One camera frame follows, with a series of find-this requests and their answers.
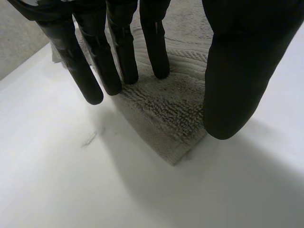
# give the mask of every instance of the gray wall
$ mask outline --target gray wall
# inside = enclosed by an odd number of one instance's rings
[[[0,0],[0,80],[48,43],[33,21]]]

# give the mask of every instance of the white surface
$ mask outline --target white surface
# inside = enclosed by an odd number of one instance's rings
[[[304,26],[254,117],[171,167],[46,46],[0,83],[0,228],[303,228]]]

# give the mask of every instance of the folded towel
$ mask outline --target folded towel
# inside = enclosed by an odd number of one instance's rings
[[[135,85],[124,85],[122,93],[113,100],[145,142],[175,165],[206,134],[204,74],[213,33],[201,0],[172,0],[163,23],[171,74],[164,80],[153,75],[136,12],[132,32],[140,79]],[[108,29],[106,35],[110,41]],[[78,29],[76,36],[93,65]],[[52,50],[53,61],[60,62],[54,46]]]

